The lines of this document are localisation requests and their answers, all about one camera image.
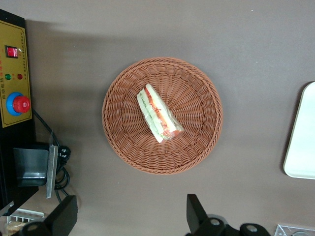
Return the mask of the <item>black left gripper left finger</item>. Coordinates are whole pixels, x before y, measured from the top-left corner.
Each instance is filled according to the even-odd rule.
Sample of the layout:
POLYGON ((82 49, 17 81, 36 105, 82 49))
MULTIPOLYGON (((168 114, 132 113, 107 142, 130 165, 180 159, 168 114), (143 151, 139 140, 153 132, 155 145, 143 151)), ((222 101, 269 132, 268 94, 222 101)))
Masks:
POLYGON ((77 222, 78 205, 75 195, 63 201, 43 220, 31 221, 18 232, 19 236, 68 236, 77 222))

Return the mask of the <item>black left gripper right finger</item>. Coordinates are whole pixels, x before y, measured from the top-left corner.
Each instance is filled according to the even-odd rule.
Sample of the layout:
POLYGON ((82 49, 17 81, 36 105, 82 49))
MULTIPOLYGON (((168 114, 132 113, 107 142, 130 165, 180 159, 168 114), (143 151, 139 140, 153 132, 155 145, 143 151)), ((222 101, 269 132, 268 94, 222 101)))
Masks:
POLYGON ((198 197, 187 194, 187 236, 235 236, 236 230, 218 217, 208 217, 198 197))

